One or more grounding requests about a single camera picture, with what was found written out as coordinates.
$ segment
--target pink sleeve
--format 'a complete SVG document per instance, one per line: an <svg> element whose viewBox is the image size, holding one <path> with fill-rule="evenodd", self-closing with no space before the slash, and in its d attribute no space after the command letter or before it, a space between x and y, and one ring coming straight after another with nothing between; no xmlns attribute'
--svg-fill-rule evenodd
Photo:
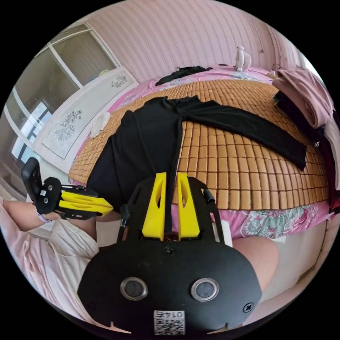
<svg viewBox="0 0 340 340"><path fill-rule="evenodd" d="M44 240L31 236L29 232L21 231L3 207L1 197L0 225L4 240L19 269L30 284L42 294L46 278L44 259L53 253L51 247Z"/></svg>

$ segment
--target bed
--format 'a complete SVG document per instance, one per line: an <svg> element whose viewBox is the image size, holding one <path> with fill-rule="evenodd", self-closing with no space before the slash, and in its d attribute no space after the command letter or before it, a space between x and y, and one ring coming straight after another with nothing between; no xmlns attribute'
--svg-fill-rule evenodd
<svg viewBox="0 0 340 340"><path fill-rule="evenodd" d="M222 220L230 225L232 237L278 238L319 224L330 217L323 158L276 110L273 96L277 90L267 74L258 68L236 72L229 66L214 66L160 86L155 86L157 80L137 86L109 109L111 118L104 131L84 141L70 169L70 183L86 183L107 138L117 130L127 110L134 111L155 97L198 95L201 101L215 100L262 116L307 146L306 167L300 171L281 155L240 135L183 123L177 170L207 184L216 197ZM174 196L173 216L177 214L177 203Z"/></svg>

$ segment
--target window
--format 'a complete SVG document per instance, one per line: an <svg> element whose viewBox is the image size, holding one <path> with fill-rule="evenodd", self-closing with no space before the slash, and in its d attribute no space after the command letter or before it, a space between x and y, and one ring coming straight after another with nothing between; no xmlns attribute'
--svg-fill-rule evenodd
<svg viewBox="0 0 340 340"><path fill-rule="evenodd" d="M0 184L21 198L21 169L40 159L32 144L53 113L96 77L120 66L90 26L60 32L26 67L4 106L0 123Z"/></svg>
<svg viewBox="0 0 340 340"><path fill-rule="evenodd" d="M20 136L13 152L17 154L22 142L32 146L44 124L70 96L118 66L87 24L60 32L26 67L5 105L9 124Z"/></svg>
<svg viewBox="0 0 340 340"><path fill-rule="evenodd" d="M35 118L36 123L34 124L30 120L27 120L21 128L21 132L33 143L42 126L51 118L52 114L46 104L40 101L31 116ZM19 162L22 162L22 165L24 165L30 157L40 159L19 137L16 139L11 152Z"/></svg>

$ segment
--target yellow plastic part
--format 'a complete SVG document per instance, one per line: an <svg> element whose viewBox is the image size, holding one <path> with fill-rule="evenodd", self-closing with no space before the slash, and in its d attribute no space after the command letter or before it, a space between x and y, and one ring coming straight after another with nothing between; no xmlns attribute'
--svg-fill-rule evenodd
<svg viewBox="0 0 340 340"><path fill-rule="evenodd" d="M62 192L61 197L63 199L59 201L61 208L91 211L101 213L102 216L107 215L113 210L113 207L103 198L90 197L67 191Z"/></svg>
<svg viewBox="0 0 340 340"><path fill-rule="evenodd" d="M177 174L178 186L178 239L196 238L199 235L199 225L196 216L194 202L192 200L187 174Z"/></svg>
<svg viewBox="0 0 340 340"><path fill-rule="evenodd" d="M142 234L147 238L164 239L166 172L156 174L151 199L143 224Z"/></svg>

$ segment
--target pink bedsheet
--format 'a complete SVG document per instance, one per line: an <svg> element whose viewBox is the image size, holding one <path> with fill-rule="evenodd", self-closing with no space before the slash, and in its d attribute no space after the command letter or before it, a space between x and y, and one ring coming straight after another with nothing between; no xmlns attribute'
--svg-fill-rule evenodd
<svg viewBox="0 0 340 340"><path fill-rule="evenodd" d="M136 88L130 90L120 97L108 110L115 110L131 103L132 101L144 97L148 94L161 91L181 84L193 83L202 80L216 79L243 79L260 81L271 84L272 79L267 77L268 71L260 68L251 67L247 72L236 72L231 66L214 66L214 69L175 79L166 84L155 86L157 80L149 80ZM71 184L81 184L69 179ZM278 238L280 236L296 234L308 228L318 225L331 215L328 214L329 204L327 201L318 202L310 205L303 205L286 210L220 210L222 220L229 223L232 238L247 236L263 236L268 238ZM172 205L173 231L178 231L178 208Z"/></svg>

